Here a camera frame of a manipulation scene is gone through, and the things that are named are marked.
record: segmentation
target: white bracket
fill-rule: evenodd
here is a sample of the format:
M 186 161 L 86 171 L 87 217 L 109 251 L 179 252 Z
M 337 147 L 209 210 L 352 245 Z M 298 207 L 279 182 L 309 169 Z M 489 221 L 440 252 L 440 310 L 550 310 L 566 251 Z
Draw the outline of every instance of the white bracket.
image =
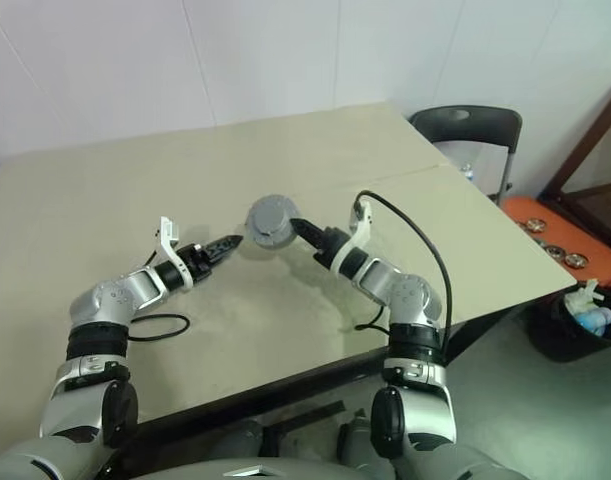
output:
M 167 217 L 161 217 L 161 227 L 158 231 L 158 246 L 156 248 L 157 253 L 162 257 L 166 258 L 178 270 L 183 278 L 183 290 L 189 291 L 194 286 L 192 280 L 192 274 L 189 273 L 187 265 L 174 251 L 174 247 L 178 244 L 179 234 L 178 225 L 172 222 Z
M 349 217 L 349 229 L 352 232 L 352 236 L 338 251 L 330 266 L 330 271 L 337 278 L 340 277 L 341 265 L 345 257 L 349 255 L 349 252 L 355 247 L 363 248 L 370 239 L 372 206 L 367 200 L 359 200 L 359 205 L 360 212 L 357 212 L 354 205 L 352 205 L 352 211 Z

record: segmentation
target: gray cap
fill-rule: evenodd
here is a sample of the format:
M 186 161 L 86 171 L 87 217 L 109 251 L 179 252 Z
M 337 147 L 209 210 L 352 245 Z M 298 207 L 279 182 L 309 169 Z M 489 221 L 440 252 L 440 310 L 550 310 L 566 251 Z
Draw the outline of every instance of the gray cap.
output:
M 252 205 L 245 226 L 257 245 L 269 249 L 283 248 L 296 238 L 290 219 L 298 217 L 298 208 L 289 198 L 268 195 Z

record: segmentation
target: chair backrest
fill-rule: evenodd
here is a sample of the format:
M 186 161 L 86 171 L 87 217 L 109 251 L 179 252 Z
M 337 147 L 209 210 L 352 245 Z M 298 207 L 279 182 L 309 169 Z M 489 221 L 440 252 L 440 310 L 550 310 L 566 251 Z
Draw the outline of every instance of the chair backrest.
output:
M 522 119 L 514 110 L 478 105 L 452 105 L 421 110 L 409 122 L 431 143 L 461 140 L 501 145 L 513 154 Z

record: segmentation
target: beige table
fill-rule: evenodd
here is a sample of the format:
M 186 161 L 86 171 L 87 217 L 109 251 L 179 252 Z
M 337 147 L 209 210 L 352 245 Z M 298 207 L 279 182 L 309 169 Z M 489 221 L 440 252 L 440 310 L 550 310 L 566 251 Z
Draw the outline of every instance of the beige table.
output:
M 365 187 L 437 245 L 455 323 L 574 282 L 386 105 L 26 155 L 0 170 L 0 449 L 36 431 L 71 300 L 142 263 L 160 215 L 181 225 L 185 243 L 205 242 L 242 232 L 254 200 L 282 193 L 318 225 L 347 228 Z M 377 205 L 373 237 L 372 252 L 443 293 L 424 245 Z M 377 332 L 352 330 L 376 306 L 312 253 L 300 241 L 273 254 L 245 241 L 208 281 L 159 308 L 193 324 L 131 345 L 141 419 L 382 346 Z

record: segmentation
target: trash bin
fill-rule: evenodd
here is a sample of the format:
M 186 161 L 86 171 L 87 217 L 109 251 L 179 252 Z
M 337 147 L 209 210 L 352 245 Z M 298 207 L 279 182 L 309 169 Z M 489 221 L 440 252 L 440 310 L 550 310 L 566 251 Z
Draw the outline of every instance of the trash bin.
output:
M 602 337 L 596 336 L 580 326 L 565 308 L 565 293 L 577 288 L 556 296 L 548 306 L 531 316 L 527 323 L 532 345 L 555 362 L 571 362 L 611 347 L 611 324 L 605 328 Z M 605 300 L 594 303 L 611 310 L 611 288 L 597 287 L 596 292 L 604 295 Z

